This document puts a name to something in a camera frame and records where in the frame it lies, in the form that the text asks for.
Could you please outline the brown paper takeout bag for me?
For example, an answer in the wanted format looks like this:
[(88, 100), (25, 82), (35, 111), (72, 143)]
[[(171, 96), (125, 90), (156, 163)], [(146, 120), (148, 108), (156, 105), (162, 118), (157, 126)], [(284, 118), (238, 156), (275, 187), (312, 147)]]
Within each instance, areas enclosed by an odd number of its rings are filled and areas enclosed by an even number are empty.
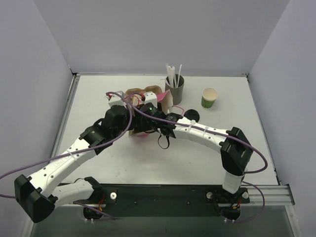
[(133, 120), (130, 126), (130, 136), (146, 136), (151, 133), (160, 133), (166, 137), (175, 138), (177, 122), (183, 114), (173, 112), (171, 93), (155, 94), (152, 91), (130, 91), (125, 94), (125, 99), (132, 107)]

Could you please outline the brown cardboard cup carrier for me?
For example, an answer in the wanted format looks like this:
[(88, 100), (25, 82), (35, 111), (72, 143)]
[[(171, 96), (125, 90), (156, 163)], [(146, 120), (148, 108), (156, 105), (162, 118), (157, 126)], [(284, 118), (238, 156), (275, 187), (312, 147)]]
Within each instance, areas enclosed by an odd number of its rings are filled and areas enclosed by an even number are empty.
[(125, 92), (125, 97), (133, 93), (145, 93), (145, 92), (153, 92), (154, 94), (162, 94), (162, 89), (158, 85), (147, 86), (143, 89), (141, 88), (130, 88)]

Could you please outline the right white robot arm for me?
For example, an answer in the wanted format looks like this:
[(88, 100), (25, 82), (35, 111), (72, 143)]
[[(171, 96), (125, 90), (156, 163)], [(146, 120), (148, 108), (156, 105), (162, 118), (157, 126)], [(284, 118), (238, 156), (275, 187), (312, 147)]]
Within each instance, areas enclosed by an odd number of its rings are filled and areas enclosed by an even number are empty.
[(176, 113), (166, 115), (152, 103), (143, 105), (140, 111), (142, 124), (146, 127), (159, 131), (167, 138), (193, 141), (218, 152), (225, 170), (222, 188), (231, 194), (238, 191), (253, 153), (245, 145), (250, 143), (241, 129), (216, 129)]

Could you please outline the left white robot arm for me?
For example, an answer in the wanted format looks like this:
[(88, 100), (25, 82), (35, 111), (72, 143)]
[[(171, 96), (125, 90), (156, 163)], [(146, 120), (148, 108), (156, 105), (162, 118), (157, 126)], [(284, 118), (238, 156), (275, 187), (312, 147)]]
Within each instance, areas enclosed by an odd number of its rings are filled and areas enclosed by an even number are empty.
[(54, 209), (77, 200), (98, 202), (107, 194), (93, 177), (80, 178), (63, 186), (60, 183), (139, 124), (140, 116), (126, 106), (111, 106), (104, 118), (86, 128), (60, 158), (30, 176), (17, 177), (15, 199), (34, 223), (46, 219)]

